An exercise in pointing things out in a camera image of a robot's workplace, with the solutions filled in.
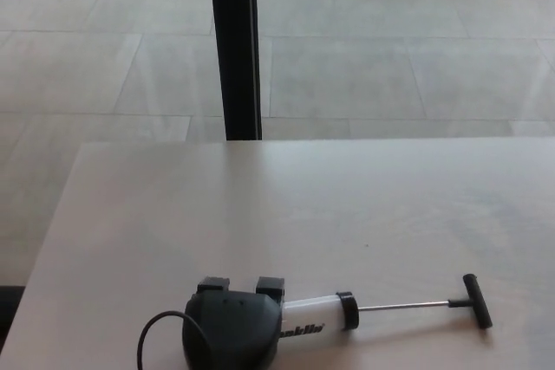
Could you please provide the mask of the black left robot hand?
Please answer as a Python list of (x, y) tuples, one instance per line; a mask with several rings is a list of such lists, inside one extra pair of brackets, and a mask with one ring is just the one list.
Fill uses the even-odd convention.
[(284, 279), (261, 276), (252, 292), (208, 276), (185, 308), (182, 344), (191, 369), (268, 369), (281, 335)]

